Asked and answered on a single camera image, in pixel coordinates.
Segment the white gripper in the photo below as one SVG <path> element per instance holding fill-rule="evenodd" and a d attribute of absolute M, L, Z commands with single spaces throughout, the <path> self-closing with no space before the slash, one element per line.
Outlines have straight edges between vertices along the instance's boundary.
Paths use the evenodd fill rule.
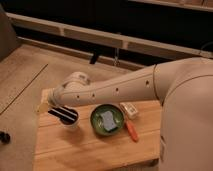
<path fill-rule="evenodd" d="M 52 89 L 49 89 L 47 91 L 47 101 L 49 103 L 50 106 L 52 107 L 59 107 L 59 104 L 57 103 L 55 97 L 54 97 L 54 93 L 53 93 L 53 90 Z M 69 120 L 70 122 L 73 121 L 75 122 L 76 119 L 73 119 L 72 117 L 77 117 L 78 114 L 77 113 L 74 113 L 70 110 L 68 110 L 67 108 L 65 107 L 59 107 L 59 108 L 54 108 L 53 110 L 50 110 L 48 111 L 48 113 L 56 116 L 56 117 L 59 117 L 63 120 Z"/>

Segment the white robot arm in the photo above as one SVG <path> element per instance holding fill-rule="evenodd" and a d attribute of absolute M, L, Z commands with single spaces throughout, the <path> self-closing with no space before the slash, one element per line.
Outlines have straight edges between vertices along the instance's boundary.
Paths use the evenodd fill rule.
<path fill-rule="evenodd" d="M 213 59 L 193 57 L 90 82 L 75 72 L 52 89 L 54 107 L 157 100 L 159 171 L 213 171 Z"/>

